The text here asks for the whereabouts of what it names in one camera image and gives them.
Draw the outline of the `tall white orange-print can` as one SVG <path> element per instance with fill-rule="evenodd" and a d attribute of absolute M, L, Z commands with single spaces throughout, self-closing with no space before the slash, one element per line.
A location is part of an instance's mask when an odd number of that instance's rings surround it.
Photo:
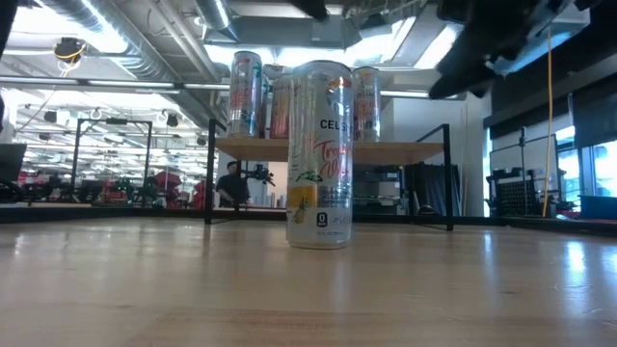
<path fill-rule="evenodd" d="M 359 67 L 353 71 L 355 140 L 379 142 L 381 135 L 381 84 L 379 70 Z"/>

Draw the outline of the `black left table frame rails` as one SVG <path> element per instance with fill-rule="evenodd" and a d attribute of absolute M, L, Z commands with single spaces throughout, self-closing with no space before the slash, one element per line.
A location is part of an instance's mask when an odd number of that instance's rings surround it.
<path fill-rule="evenodd" d="M 146 217 L 203 218 L 193 209 L 124 208 L 124 207 L 2 207 L 0 224 L 56 222 L 83 219 Z"/>

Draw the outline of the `tall white Celsius can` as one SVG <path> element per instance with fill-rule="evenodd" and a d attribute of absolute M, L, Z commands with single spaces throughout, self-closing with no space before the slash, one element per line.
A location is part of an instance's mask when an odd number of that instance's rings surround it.
<path fill-rule="evenodd" d="M 291 87 L 286 240 L 295 248 L 341 249 L 353 220 L 351 69 L 311 61 L 294 69 Z"/>

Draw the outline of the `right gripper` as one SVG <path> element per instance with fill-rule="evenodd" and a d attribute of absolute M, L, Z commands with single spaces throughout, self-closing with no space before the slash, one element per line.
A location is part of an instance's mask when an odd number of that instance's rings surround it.
<path fill-rule="evenodd" d="M 601 0 L 440 0 L 438 18 L 463 30 L 436 66 L 431 99 L 470 92 L 483 97 L 501 79 L 489 63 L 515 60 L 529 41 L 573 5 L 580 12 Z"/>

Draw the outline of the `tall silver pink-teal print can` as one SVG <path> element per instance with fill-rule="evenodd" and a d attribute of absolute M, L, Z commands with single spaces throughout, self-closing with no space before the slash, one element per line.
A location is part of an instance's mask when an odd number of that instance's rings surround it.
<path fill-rule="evenodd" d="M 252 51 L 238 51 L 230 71 L 227 136 L 256 138 L 261 108 L 262 62 Z"/>

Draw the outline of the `pink beverage can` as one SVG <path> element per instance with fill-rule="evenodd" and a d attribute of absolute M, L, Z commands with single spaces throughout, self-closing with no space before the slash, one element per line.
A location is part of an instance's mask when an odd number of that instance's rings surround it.
<path fill-rule="evenodd" d="M 292 75 L 281 75 L 273 85 L 271 106 L 271 139 L 287 139 L 289 135 L 289 110 L 292 92 Z"/>

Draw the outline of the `red equipment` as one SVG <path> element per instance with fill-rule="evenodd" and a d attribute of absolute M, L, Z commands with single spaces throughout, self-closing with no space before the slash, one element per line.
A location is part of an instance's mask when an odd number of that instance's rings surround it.
<path fill-rule="evenodd" d="M 182 184 L 180 177 L 175 173 L 160 172 L 153 178 L 155 179 L 156 203 L 164 208 L 179 209 L 178 187 Z"/>

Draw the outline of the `black pegboard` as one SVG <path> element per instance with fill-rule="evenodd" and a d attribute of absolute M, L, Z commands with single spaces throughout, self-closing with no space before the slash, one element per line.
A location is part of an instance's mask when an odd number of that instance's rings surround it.
<path fill-rule="evenodd" d="M 485 202 L 492 218 L 540 216 L 541 206 L 533 170 L 515 167 L 493 170 L 486 177 L 490 197 Z"/>

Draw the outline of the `black curtain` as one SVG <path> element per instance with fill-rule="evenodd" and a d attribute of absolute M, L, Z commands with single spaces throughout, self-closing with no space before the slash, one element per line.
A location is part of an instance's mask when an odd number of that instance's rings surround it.
<path fill-rule="evenodd" d="M 417 214 L 427 205 L 437 214 L 446 214 L 445 168 L 423 162 L 404 167 L 405 191 L 409 195 L 410 208 Z"/>

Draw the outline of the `black frame cross rail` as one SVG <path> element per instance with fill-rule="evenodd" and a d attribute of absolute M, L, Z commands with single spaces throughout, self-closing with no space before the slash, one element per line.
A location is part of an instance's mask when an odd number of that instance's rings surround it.
<path fill-rule="evenodd" d="M 285 221 L 285 211 L 233 211 L 214 210 L 203 215 L 206 222 L 213 220 Z M 419 224 L 419 225 L 476 225 L 483 217 L 404 216 L 404 215 L 354 215 L 354 223 L 369 224 Z"/>

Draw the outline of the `black right table frame rails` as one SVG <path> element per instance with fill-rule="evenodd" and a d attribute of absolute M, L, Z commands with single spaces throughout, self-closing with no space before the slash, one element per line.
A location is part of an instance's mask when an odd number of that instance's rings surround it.
<path fill-rule="evenodd" d="M 516 227 L 558 233 L 585 234 L 617 238 L 617 224 L 524 217 L 454 217 L 454 225 Z"/>

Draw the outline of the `wooden shelf black metal legs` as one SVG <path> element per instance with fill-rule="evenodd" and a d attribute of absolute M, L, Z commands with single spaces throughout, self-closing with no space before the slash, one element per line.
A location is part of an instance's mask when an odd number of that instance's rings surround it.
<path fill-rule="evenodd" d="M 288 141 L 284 139 L 254 139 L 254 138 L 219 138 L 216 131 L 225 127 L 217 120 L 211 120 L 207 128 L 207 165 L 205 208 L 203 215 L 214 211 L 214 151 L 240 161 L 281 162 L 287 158 Z M 415 142 L 359 142 L 354 146 L 354 158 L 360 164 L 367 165 L 398 165 L 405 167 L 419 163 L 441 154 L 445 168 L 446 214 L 453 216 L 453 183 L 452 161 L 450 152 L 449 126 L 442 124 Z M 416 216 L 413 211 L 405 216 Z M 446 231 L 454 229 L 453 225 L 440 225 Z"/>

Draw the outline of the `black light stand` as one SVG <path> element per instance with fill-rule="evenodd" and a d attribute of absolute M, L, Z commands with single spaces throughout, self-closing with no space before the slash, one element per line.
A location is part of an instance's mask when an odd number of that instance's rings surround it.
<path fill-rule="evenodd" d="M 550 174 L 550 181 L 558 174 L 557 141 L 554 134 L 537 138 L 527 138 L 524 146 L 519 144 L 520 136 L 516 136 L 515 144 L 490 152 L 490 168 L 494 170 L 511 170 L 525 167 L 533 170 L 537 177 Z"/>

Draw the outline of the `person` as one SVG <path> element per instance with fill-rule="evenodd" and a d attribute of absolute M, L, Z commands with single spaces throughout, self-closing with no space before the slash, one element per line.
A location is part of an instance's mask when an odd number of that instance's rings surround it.
<path fill-rule="evenodd" d="M 219 178 L 215 191 L 220 207 L 235 208 L 247 202 L 250 190 L 247 181 L 240 176 L 238 161 L 228 162 L 227 170 L 228 173 Z"/>

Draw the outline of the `black metal frame stand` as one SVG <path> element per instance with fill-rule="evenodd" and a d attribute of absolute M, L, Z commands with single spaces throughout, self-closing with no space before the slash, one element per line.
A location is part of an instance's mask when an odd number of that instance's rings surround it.
<path fill-rule="evenodd" d="M 138 125 L 138 124 L 144 124 L 144 125 L 146 125 L 148 127 L 147 148 L 146 148 L 146 154 L 145 154 L 145 169 L 144 169 L 144 177 L 143 177 L 143 184 L 146 184 L 146 180 L 148 179 L 148 173 L 149 173 L 150 149 L 151 149 L 151 139 L 152 139 L 152 129 L 153 129 L 153 123 L 151 121 L 149 121 L 149 120 L 127 120 L 127 119 L 120 119 L 120 118 L 110 118 L 110 119 L 106 119 L 106 120 L 102 120 L 102 119 L 97 119 L 96 120 L 96 119 L 92 119 L 92 118 L 78 119 L 77 120 L 76 132 L 75 132 L 74 146 L 73 146 L 71 178 L 70 178 L 70 183 L 69 183 L 69 194 L 68 194 L 68 197 L 69 197 L 70 201 L 74 202 L 74 203 L 80 203 L 81 202 L 81 200 L 78 199 L 77 195 L 75 194 L 75 183 L 76 183 L 76 177 L 77 177 L 77 167 L 78 167 L 78 155 L 79 155 L 79 149 L 80 149 L 80 140 L 81 140 L 81 137 L 86 134 L 85 131 L 81 130 L 81 126 L 85 122 L 90 122 L 91 124 L 98 124 L 99 122 L 104 122 L 106 124 L 111 124 L 111 125 L 128 125 L 128 124 Z"/>

